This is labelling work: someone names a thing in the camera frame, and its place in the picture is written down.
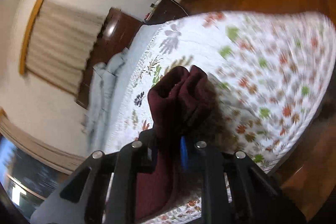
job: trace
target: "floral bedspread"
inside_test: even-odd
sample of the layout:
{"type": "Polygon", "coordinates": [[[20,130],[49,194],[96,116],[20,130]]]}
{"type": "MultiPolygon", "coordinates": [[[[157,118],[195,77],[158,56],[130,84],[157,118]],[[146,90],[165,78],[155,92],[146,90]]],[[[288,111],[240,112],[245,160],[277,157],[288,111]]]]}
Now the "floral bedspread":
{"type": "MultiPolygon", "coordinates": [[[[149,89],[169,70],[192,65],[207,73],[218,109],[196,134],[225,152],[244,150],[265,172],[284,156],[313,118],[334,68],[336,33],[318,13],[219,12],[167,22],[142,55],[125,93],[107,152],[120,150],[153,125],[149,89]]],[[[199,188],[148,223],[200,217],[199,188]]]]}

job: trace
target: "headboard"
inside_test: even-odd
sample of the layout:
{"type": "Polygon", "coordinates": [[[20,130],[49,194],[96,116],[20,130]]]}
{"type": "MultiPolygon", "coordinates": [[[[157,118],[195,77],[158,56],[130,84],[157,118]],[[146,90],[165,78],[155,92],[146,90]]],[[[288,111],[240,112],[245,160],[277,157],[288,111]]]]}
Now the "headboard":
{"type": "Polygon", "coordinates": [[[99,62],[107,63],[113,55],[129,47],[143,23],[118,9],[111,8],[97,36],[97,41],[87,60],[83,72],[76,103],[87,108],[93,66],[99,62]]]}

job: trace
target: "wooden floor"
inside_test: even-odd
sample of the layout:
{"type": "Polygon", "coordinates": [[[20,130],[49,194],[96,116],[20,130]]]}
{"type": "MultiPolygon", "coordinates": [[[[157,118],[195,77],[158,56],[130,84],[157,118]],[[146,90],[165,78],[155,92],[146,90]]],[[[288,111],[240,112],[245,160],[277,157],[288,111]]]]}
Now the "wooden floor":
{"type": "MultiPolygon", "coordinates": [[[[198,0],[185,5],[191,14],[218,10],[270,14],[318,11],[336,24],[336,0],[198,0]]],[[[322,107],[324,118],[313,121],[301,143],[275,173],[283,191],[308,220],[322,207],[336,184],[336,115],[330,106],[336,106],[332,92],[322,107]]]]}

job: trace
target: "bed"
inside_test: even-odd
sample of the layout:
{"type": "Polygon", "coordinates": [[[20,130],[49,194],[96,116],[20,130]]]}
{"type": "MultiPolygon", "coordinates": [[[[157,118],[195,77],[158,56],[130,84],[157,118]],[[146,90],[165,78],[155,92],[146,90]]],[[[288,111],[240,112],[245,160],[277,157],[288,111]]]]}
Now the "bed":
{"type": "MultiPolygon", "coordinates": [[[[198,134],[222,151],[244,150],[266,173],[312,121],[328,87],[336,33],[319,13],[218,12],[142,26],[119,70],[102,135],[115,152],[152,127],[149,89],[177,65],[204,70],[218,112],[198,134]]],[[[197,183],[147,223],[186,223],[201,216],[197,183]]]]}

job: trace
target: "maroon cloth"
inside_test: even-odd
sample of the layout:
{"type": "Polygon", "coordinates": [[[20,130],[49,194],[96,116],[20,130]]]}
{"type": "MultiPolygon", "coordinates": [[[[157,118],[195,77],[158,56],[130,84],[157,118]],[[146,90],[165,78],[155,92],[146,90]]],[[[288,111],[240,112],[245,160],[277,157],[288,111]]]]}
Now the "maroon cloth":
{"type": "Polygon", "coordinates": [[[178,66],[148,92],[158,140],[157,165],[152,174],[138,174],[135,219],[148,218],[169,207],[179,186],[181,134],[188,133],[210,114],[207,75],[192,66],[178,66]]]}

